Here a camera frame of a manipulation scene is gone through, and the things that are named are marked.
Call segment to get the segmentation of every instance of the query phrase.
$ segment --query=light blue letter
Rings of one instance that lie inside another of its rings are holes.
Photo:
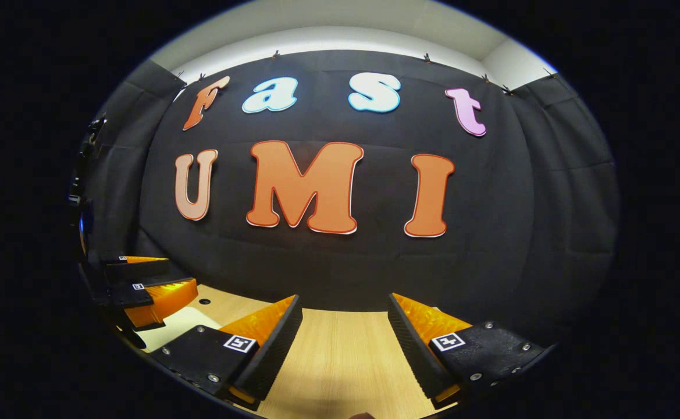
[[[254,88],[255,94],[244,101],[241,110],[246,113],[262,112],[265,109],[273,112],[285,111],[296,103],[297,99],[293,94],[297,85],[298,80],[293,77],[278,77],[260,83]]]
[[[358,92],[347,97],[356,111],[390,112],[399,106],[395,90],[401,88],[401,83],[393,75],[359,73],[350,78],[350,87]]]

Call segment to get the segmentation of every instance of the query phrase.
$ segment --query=wooden surface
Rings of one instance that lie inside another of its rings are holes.
[[[228,324],[268,302],[198,286],[197,308]],[[203,305],[199,299],[208,298]],[[386,312],[303,308],[303,322],[268,398],[257,414],[268,419],[418,419],[435,413],[394,336]]]

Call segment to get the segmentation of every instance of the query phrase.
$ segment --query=white wall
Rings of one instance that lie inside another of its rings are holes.
[[[268,58],[275,53],[275,50],[279,50],[281,55],[288,55],[327,49],[381,51],[420,59],[427,52],[431,61],[436,63],[478,76],[492,73],[485,69],[485,66],[477,59],[430,41],[379,29],[342,26],[300,27],[300,29],[259,35],[201,55],[173,69],[172,73],[183,72],[180,79],[192,83],[199,79],[201,73],[214,74],[239,64]],[[151,59],[155,61],[156,56],[152,56]],[[489,75],[489,78],[499,84],[494,75]]]
[[[549,75],[544,69],[552,74],[557,72],[544,59],[512,39],[492,50],[482,64],[488,70],[487,77],[510,90]]]

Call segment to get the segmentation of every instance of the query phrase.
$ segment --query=orange letter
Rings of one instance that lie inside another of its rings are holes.
[[[298,225],[314,196],[316,209],[306,221],[319,233],[350,234],[358,229],[350,217],[353,172],[363,158],[363,148],[350,143],[328,143],[319,150],[305,175],[302,175],[283,141],[263,141],[252,147],[257,159],[254,206],[247,222],[254,226],[276,226],[280,221],[273,211],[273,193],[292,228]]]
[[[198,164],[200,165],[200,175],[198,183],[198,201],[194,204],[187,198],[187,174],[190,165],[193,164],[192,154],[183,154],[175,160],[177,177],[175,177],[175,200],[177,209],[180,210],[182,217],[196,222],[208,212],[210,203],[210,173],[213,162],[218,158],[215,150],[203,150],[198,154]]]
[[[435,154],[412,157],[417,169],[417,198],[412,219],[404,225],[404,233],[412,237],[438,237],[446,232],[443,203],[446,201],[446,181],[454,173],[454,164]]]
[[[186,131],[197,124],[202,119],[202,112],[208,109],[211,104],[213,104],[213,99],[215,99],[216,93],[218,93],[218,88],[224,88],[229,83],[230,78],[228,76],[217,82],[211,84],[209,87],[204,88],[199,91],[198,98],[195,99],[195,104],[193,106],[193,111],[190,112],[190,117],[185,122],[185,126],[182,127],[183,131]]]

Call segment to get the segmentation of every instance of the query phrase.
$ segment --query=white ceiling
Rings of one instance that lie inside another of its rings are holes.
[[[181,35],[151,56],[172,71],[225,45],[277,31],[353,26],[411,35],[482,61],[508,37],[430,0],[255,0]]]

